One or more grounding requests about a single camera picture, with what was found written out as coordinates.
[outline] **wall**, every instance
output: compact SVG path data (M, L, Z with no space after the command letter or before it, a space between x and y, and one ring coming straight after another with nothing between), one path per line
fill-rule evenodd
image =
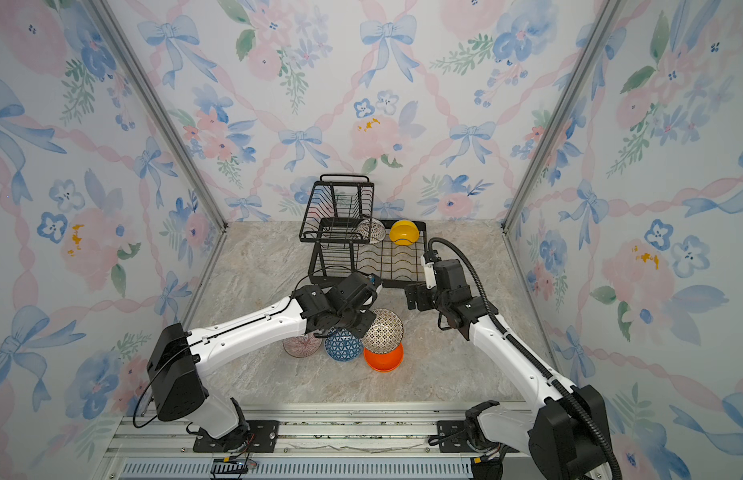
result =
M217 233L81 5L0 0L0 478L93 474Z
M515 238L551 346L624 478L743 480L743 1L628 0L582 95Z
M502 219L599 5L110 2L231 220L300 220L329 172L384 218Z

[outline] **metal wire rack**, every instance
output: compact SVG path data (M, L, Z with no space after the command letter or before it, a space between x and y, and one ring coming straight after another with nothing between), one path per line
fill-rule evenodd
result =
M325 178L349 180L324 180ZM358 224L372 217L374 184L365 175L325 174L313 184L300 228L301 242L368 244L372 225Z
M427 243L427 227L424 222L415 222L420 230L419 239L413 245L396 245L390 241L390 227L396 220L380 220L385 225L385 239L378 244L354 245L320 244L313 246L308 274L317 284L337 284L347 272L343 269L326 268L342 265L352 270L374 273L382 277L385 288L404 288L415 282L424 282L424 270L420 256Z

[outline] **robotic arm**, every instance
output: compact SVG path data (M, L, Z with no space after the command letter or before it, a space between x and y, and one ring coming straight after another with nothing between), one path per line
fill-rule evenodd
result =
M479 296L472 296L460 260L441 260L434 243L460 256ZM433 238L422 262L426 282L405 289L409 309L438 310L441 330L457 330L484 351L530 407L530 413L515 412L489 401L471 408L464 422L470 444L479 451L497 444L516 448L531 455L549 479L579 478L608 461L613 479L619 480L601 395L592 386L578 389L515 336L456 246ZM362 338L375 320L369 308L381 287L379 276L352 272L326 292L303 286L273 305L219 325L188 332L179 324L167 326L147 365L157 418L188 418L201 427L201 436L216 439L224 450L241 447L250 431L241 408L234 398L210 391L204 379L245 353L292 336L345 328ZM447 327L441 326L443 316Z

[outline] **marble countertop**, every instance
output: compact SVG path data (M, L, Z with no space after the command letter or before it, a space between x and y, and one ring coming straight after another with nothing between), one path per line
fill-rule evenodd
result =
M296 281L307 274L313 247L300 243L299 232L300 222L233 224L191 328L232 320L289 295ZM429 221L427 235L442 236L463 250L480 275L489 300L520 338L550 361L549 348L496 222ZM445 247L438 251L444 259L456 258ZM232 361L207 382L235 397L242 406L523 400L482 351L458 332L437 328L436 312L407 310L403 290L383 289L373 308L396 312L404 324L405 357L393 372L372 370L363 356L337 362L323 347L312 356L296 359L276 342Z

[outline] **yellow bowl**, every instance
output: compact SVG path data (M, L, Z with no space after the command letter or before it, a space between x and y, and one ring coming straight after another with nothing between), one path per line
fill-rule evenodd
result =
M419 238L419 229L409 220L399 220L390 227L390 240L396 245L414 245Z

